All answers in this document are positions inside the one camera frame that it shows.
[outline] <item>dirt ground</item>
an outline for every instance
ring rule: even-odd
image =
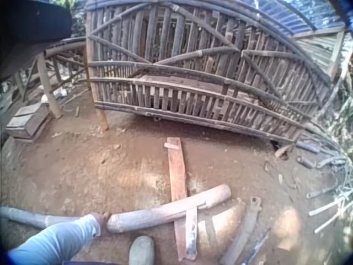
[[[80,114],[74,118],[78,105]],[[270,238],[253,264],[263,261],[266,254],[269,259],[273,249],[283,243],[291,246],[291,255],[281,264],[323,264],[329,251],[337,250],[339,222],[317,235],[313,233],[336,209],[308,216],[310,210],[330,203],[332,195],[313,200],[305,197],[307,192],[334,184],[334,177],[327,169],[309,170],[295,161],[300,154],[312,160],[323,157],[295,149],[289,160],[283,161],[275,158],[273,146],[266,140],[118,112],[107,113],[110,130],[101,134],[89,92],[66,105],[63,113],[60,120],[49,123],[36,144],[10,138],[4,145],[3,206],[77,216],[92,211],[121,213],[168,203],[168,152],[163,145],[168,136],[174,136],[180,137],[183,145],[188,195],[222,183],[232,191],[232,199],[199,214],[199,260],[216,263],[221,258],[251,196],[262,199],[262,211],[240,260],[268,227],[272,228]],[[265,161],[270,163],[268,173]],[[282,184],[279,174],[283,176]],[[293,177],[300,190],[293,189]],[[2,245],[7,249],[16,247],[37,232],[2,220]],[[178,264],[172,223],[102,237],[82,249],[74,260],[128,264],[129,247],[139,235],[153,238],[155,264]],[[328,264],[338,263],[331,260]]]

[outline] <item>wooden box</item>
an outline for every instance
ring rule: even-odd
[[[8,123],[6,129],[16,140],[34,142],[49,121],[49,112],[45,104],[20,108]]]

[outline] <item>person's arm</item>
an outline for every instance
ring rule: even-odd
[[[70,260],[90,240],[100,236],[102,225],[98,214],[89,214],[73,222],[52,225],[10,250],[14,264],[61,264]]]

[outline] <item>bamboo cage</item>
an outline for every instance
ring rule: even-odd
[[[259,10],[220,0],[86,9],[101,123],[118,110],[294,142],[330,96],[330,77]]]

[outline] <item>hand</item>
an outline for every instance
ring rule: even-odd
[[[109,232],[106,228],[106,223],[108,222],[109,218],[111,217],[111,213],[91,213],[93,217],[97,220],[100,226],[100,235],[107,236]]]

